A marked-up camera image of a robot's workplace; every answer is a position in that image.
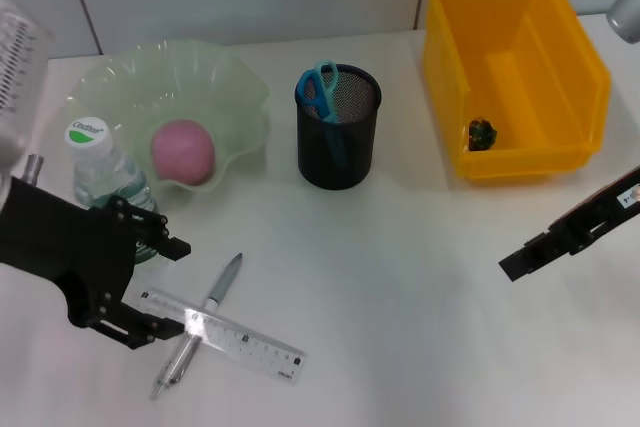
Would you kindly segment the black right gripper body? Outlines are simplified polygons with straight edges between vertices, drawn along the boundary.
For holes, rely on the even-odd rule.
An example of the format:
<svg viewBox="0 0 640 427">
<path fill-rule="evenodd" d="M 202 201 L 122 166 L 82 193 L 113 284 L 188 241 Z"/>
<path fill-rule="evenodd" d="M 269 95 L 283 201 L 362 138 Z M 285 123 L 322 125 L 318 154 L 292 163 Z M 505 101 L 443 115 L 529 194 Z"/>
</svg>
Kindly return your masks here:
<svg viewBox="0 0 640 427">
<path fill-rule="evenodd" d="M 574 214 L 578 247 L 587 248 L 613 229 L 639 214 L 634 190 L 639 187 L 639 168 L 626 173 L 581 203 Z"/>
</svg>

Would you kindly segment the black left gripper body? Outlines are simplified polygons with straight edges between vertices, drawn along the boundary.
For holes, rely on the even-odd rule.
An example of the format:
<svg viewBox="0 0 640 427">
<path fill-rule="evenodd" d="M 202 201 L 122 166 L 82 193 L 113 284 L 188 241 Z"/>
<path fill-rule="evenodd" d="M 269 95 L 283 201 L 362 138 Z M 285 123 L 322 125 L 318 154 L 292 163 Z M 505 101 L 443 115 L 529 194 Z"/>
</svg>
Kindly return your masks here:
<svg viewBox="0 0 640 427">
<path fill-rule="evenodd" d="M 135 326 L 133 309 L 122 303 L 135 247 L 131 229 L 112 211 L 84 210 L 10 179 L 1 207 L 1 262 L 55 284 L 74 326 Z"/>
</svg>

